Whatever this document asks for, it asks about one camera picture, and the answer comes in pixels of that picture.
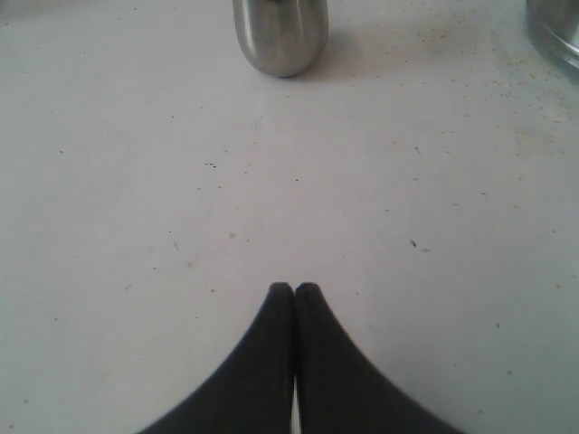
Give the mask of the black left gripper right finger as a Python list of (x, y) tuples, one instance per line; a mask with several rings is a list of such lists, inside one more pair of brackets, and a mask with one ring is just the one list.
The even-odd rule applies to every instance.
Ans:
[(458, 433), (383, 376), (338, 322), (320, 287), (295, 291), (303, 433)]

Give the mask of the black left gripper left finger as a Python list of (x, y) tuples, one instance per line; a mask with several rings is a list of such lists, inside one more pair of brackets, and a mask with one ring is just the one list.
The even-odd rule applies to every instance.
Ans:
[(274, 283), (233, 351), (145, 433), (290, 433), (295, 296)]

